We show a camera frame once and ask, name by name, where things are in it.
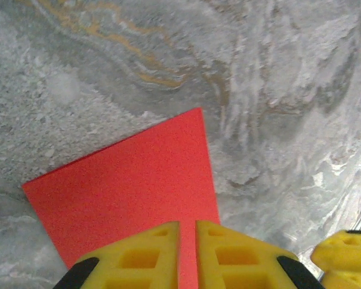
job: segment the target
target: red paper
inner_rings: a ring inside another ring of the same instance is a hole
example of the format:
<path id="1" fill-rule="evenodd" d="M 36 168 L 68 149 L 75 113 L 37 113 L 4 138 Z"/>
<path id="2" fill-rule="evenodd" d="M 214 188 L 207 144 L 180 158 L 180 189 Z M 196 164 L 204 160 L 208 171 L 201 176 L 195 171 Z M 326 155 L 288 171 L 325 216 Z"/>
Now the red paper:
<path id="1" fill-rule="evenodd" d="M 68 267 L 83 254 L 180 221 L 179 287 L 197 288 L 195 221 L 219 223 L 202 109 L 23 185 Z"/>

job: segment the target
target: marble surface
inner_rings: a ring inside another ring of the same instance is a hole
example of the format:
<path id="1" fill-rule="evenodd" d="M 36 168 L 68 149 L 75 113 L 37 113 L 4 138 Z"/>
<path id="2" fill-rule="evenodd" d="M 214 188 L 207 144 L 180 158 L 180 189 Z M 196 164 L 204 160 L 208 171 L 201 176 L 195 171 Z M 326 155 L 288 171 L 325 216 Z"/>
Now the marble surface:
<path id="1" fill-rule="evenodd" d="M 0 0 L 0 288 L 66 270 L 21 183 L 196 106 L 223 225 L 317 272 L 361 205 L 361 0 Z"/>

